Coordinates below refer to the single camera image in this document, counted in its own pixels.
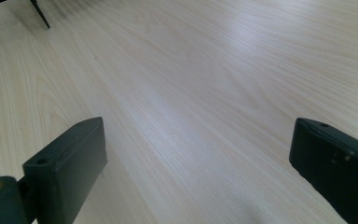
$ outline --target black object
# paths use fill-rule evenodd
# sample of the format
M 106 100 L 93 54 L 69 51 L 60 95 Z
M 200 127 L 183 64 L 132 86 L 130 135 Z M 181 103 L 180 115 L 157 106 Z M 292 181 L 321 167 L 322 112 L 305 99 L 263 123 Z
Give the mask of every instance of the black object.
M 48 28 L 50 28 L 50 25 L 48 24 L 48 21 L 45 18 L 45 15 L 43 15 L 42 10 L 40 10 L 39 6 L 36 3 L 36 0 L 30 0 L 32 5 L 34 6 L 34 9 L 36 9 L 39 16 L 42 18 L 43 22 L 46 24 Z
M 19 181 L 0 177 L 0 224 L 69 224 L 107 163 L 103 119 L 74 125 L 23 164 Z
M 358 140 L 297 119 L 289 160 L 348 223 L 358 223 Z
M 39 6 L 37 5 L 36 0 L 30 0 L 32 5 L 34 6 L 34 9 L 36 9 L 37 13 L 39 14 L 40 18 L 42 18 L 43 22 L 46 24 L 48 28 L 50 28 L 50 25 L 48 24 L 48 21 L 45 18 L 45 15 L 43 15 L 42 10 L 40 10 Z

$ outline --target tabletop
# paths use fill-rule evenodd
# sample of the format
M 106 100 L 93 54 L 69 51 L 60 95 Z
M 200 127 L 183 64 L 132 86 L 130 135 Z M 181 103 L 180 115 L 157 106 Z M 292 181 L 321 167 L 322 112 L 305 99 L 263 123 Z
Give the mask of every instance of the tabletop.
M 358 139 L 358 1 L 0 4 L 0 175 L 103 117 L 76 223 L 345 223 L 291 166 L 296 118 Z

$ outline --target screw hole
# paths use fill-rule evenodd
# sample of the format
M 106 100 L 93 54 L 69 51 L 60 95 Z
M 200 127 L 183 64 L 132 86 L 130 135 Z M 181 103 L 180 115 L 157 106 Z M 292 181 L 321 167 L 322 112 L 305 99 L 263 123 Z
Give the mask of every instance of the screw hole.
M 36 162 L 36 164 L 42 165 L 42 164 L 46 164 L 47 162 L 48 162 L 48 160 L 46 160 L 46 159 L 40 159 L 39 161 Z

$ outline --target wood grain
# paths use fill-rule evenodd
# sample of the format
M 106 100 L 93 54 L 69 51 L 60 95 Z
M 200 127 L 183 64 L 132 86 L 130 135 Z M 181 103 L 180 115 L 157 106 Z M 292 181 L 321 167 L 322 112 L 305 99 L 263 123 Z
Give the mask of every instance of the wood grain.
M 358 138 L 358 1 L 0 4 L 0 175 L 102 116 L 76 223 L 345 223 L 288 161 L 297 117 Z

